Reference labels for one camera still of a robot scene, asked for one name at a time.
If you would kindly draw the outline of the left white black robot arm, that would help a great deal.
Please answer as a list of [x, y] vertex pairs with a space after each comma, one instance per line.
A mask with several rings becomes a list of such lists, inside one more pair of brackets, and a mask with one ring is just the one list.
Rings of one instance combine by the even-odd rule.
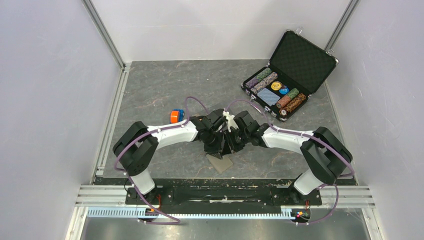
[[133, 123], [113, 146], [112, 151], [129, 180], [138, 188], [138, 197], [145, 204], [157, 198], [155, 183], [148, 166], [154, 153], [164, 147], [200, 141], [204, 151], [221, 159], [224, 149], [226, 124], [222, 108], [213, 110], [205, 116], [193, 116], [178, 123], [162, 126], [146, 126], [142, 121]]

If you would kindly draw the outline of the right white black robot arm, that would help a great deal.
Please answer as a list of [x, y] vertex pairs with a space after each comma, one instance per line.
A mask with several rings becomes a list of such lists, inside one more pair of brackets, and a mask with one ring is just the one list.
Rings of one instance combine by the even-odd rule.
[[351, 162], [353, 156], [337, 137], [326, 127], [313, 131], [298, 131], [280, 128], [269, 123], [259, 125], [247, 111], [232, 115], [227, 111], [223, 117], [228, 129], [225, 140], [232, 152], [246, 144], [263, 148], [278, 148], [302, 155], [308, 170], [291, 184], [289, 199], [302, 204], [309, 194], [323, 186], [329, 186], [343, 177], [344, 170], [354, 174]]

